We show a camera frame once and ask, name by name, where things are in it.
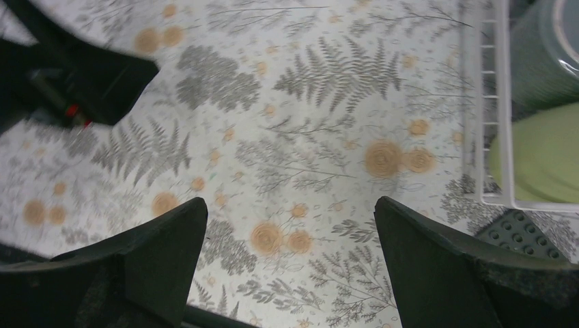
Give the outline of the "grey-green cup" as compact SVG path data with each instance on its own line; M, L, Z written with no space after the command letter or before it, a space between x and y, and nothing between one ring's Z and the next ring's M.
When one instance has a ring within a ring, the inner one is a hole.
M578 2L535 1L510 33L511 99L549 109L578 102Z

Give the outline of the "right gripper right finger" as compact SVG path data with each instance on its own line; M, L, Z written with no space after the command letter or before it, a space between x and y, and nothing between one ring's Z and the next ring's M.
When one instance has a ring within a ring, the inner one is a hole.
M577 327L578 265L491 245L389 197L374 212L404 327Z

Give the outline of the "light green cup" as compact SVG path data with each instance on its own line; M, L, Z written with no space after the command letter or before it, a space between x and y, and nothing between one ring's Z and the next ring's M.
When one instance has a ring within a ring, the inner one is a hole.
M578 203L578 103L547 109L513 106L518 200Z

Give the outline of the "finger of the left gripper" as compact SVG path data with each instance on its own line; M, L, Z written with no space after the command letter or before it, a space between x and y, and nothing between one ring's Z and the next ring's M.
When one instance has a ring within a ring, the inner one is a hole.
M90 44L31 1L5 1L37 40L1 39L1 125L34 119L52 126L113 126L158 74L150 60Z

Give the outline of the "floral table mat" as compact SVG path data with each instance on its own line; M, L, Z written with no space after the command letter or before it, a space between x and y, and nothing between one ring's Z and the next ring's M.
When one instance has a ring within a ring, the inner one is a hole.
M476 234L475 25L493 1L40 1L160 71L115 127L1 138L1 242L56 256L193 197L188 303L257 327L401 327L374 225L391 196Z

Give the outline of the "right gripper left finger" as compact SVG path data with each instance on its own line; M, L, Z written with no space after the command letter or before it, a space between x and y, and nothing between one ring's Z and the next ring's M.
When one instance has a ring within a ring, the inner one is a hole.
M200 197L98 243L1 266L2 327L179 327L208 222Z

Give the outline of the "dark grey building plate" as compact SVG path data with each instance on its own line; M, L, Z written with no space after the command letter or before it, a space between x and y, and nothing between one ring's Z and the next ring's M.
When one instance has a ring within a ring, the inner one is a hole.
M536 258L568 261L563 252L521 210L510 209L475 235L497 247Z

